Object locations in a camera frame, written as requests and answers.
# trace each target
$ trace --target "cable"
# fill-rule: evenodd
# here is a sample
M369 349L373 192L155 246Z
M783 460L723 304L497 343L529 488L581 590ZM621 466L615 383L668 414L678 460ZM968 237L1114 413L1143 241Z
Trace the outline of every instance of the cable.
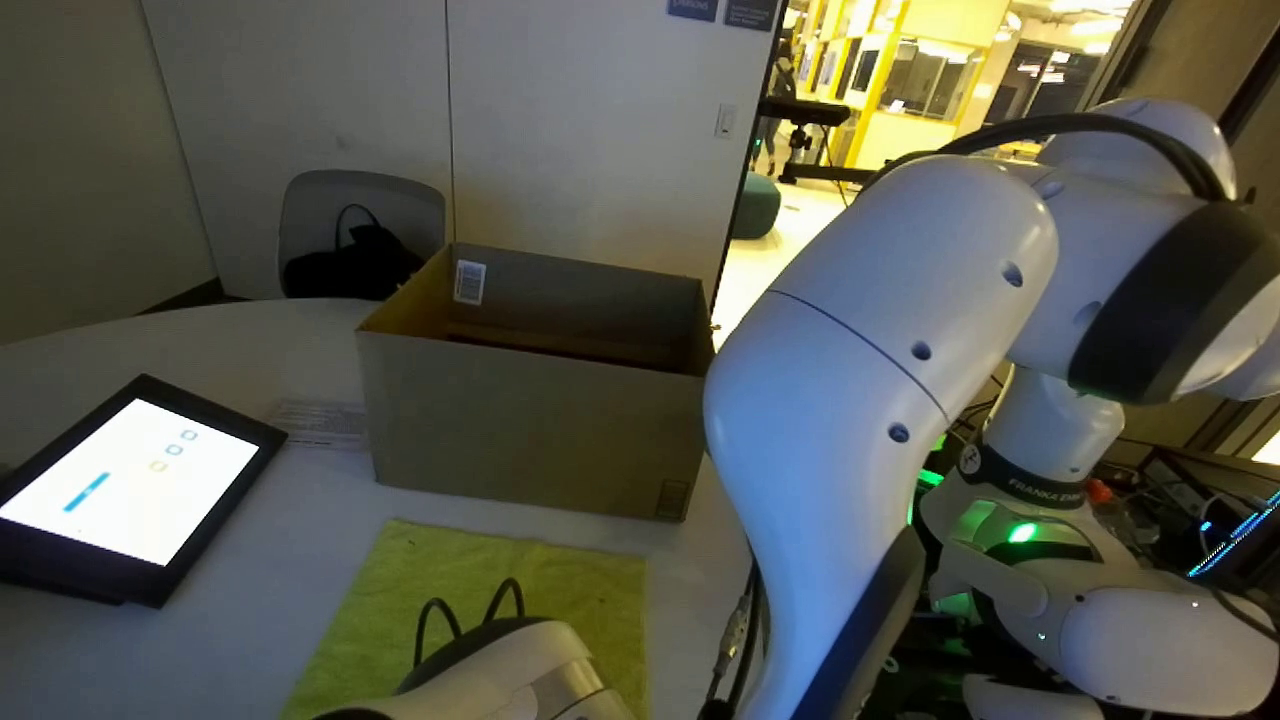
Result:
M345 246L345 218L347 218L347 211L363 211L363 218L379 226L379 218L373 217L369 204L345 204L345 206L336 211L336 218L333 218L333 250Z
M432 601L418 612L418 641L414 641L414 664L410 664L410 666L419 666L419 664L424 664L424 634L429 634L432 612L443 617L452 641L463 634L463 628L458 624L452 609L447 609L439 596L432 596Z
M747 596L751 596L751 612L747 612L747 641L745 641L745 651L736 661L736 673L733 673L733 688L730 688L730 711L740 706L745 701L745 688L747 688L747 666L751 666L751 651L757 651L757 631L759 631L759 563L751 563L751 576L747 576Z
M1255 617L1242 612L1219 586L1208 586L1214 601L1233 612L1242 624L1248 624L1253 631L1259 631L1266 641L1280 643L1276 628L1259 624Z
M702 720L736 711L740 691L745 691L745 676L747 676L745 664L757 651L757 618L759 618L759 566L751 563L747 582L745 582L740 601L730 612L730 624L723 624L723 634L722 634L722 655L717 655L717 666L714 666L714 683L709 683ZM740 655L736 676L733 676L733 691L730 691L733 701L717 701L717 688L722 688L723 666L730 666L733 655Z
M1076 114L1023 114L1023 121L1009 121L1009 123L994 123L981 131L968 131L954 145L943 145L943 153L956 155L974 155L995 145L1011 145L1011 139L1048 139L1057 131L1122 131L1133 139L1143 139L1149 147L1155 147L1200 199L1229 199L1229 186L1219 183L1219 174L1208 167L1208 161L1200 153L1193 153L1190 145L1182 145L1169 131L1155 131L1149 123L1124 121L1124 114L1093 114L1093 110L1076 110Z
M502 609L508 596L516 601L516 618L526 618L526 590L519 590L516 576L508 576L508 580L493 590L488 612L486 612L486 624L497 618L497 609Z
M1195 511L1200 555L1208 555L1208 540L1204 540L1208 506L1219 502L1219 500L1226 500L1226 490L1214 490Z

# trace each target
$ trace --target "open cardboard box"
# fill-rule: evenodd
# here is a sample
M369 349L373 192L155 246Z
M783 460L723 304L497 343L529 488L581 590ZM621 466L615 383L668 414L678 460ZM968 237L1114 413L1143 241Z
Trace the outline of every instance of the open cardboard box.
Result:
M684 518L709 359L696 279L452 243L361 323L377 476Z

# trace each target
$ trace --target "table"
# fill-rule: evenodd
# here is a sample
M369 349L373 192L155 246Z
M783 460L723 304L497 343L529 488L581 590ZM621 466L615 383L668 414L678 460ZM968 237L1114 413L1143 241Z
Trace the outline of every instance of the table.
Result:
M703 466L684 525L386 488L352 336L369 310L352 298L211 304L0 349L0 463L20 463L137 370L291 432L159 612L0 582L0 716L281 716L391 517L646 551L647 705L660 720L696 716L747 566L717 476Z

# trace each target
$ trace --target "yellow cloth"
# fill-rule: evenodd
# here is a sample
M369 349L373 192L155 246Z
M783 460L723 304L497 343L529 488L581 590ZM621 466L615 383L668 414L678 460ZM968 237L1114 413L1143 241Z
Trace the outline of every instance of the yellow cloth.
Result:
M418 612L443 596L458 618L477 628L503 576L526 586L529 617L568 618L594 648L594 664L646 711L646 560L553 548L508 535L477 535L391 518L377 535L345 609L320 641L285 716L317 716L339 705L391 697L410 676ZM429 624L424 655L443 648L443 617Z

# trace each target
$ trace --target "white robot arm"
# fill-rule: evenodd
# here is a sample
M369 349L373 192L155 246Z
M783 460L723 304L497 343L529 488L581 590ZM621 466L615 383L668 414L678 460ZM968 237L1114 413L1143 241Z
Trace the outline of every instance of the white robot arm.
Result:
M911 476L1057 269L1034 183L918 161L820 232L730 336L709 448L759 560L767 664L745 716L859 705L907 618Z
M1095 131L1048 139L1038 167L911 161L730 336L709 444L773 628L745 716L868 701L926 576L903 532L918 466L1004 356L1015 381L986 444L926 502L943 540L934 590L988 596L1011 641L1110 705L1226 716L1270 697L1276 643L1253 628L1270 617L1141 566L1095 525L1085 476L1124 427L1122 399L1164 402L1246 370L1280 314L1280 243L1226 204L1233 165L1214 121L1182 103L1110 110L1178 135L1161 153L1182 165ZM1059 551L1002 555L1021 525Z

